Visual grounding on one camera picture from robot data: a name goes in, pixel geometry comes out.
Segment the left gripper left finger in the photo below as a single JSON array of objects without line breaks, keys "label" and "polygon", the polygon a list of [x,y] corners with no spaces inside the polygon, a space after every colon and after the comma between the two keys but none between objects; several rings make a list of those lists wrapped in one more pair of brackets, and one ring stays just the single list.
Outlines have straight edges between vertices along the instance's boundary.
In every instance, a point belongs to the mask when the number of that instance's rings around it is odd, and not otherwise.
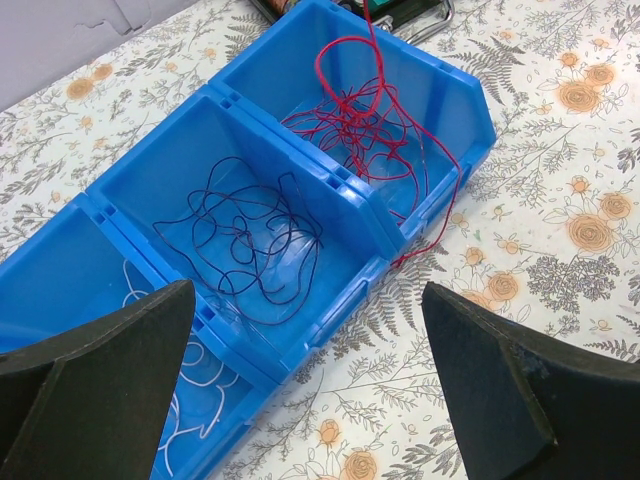
[{"label": "left gripper left finger", "polygon": [[180,280],[2,355],[2,478],[149,478],[194,310]]}]

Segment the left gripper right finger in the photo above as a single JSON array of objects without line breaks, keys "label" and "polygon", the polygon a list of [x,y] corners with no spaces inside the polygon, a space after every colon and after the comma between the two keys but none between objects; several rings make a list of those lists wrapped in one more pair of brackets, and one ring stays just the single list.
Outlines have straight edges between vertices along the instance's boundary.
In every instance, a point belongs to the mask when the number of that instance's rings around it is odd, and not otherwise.
[{"label": "left gripper right finger", "polygon": [[435,282],[422,312],[469,478],[638,478],[638,364],[556,340]]}]

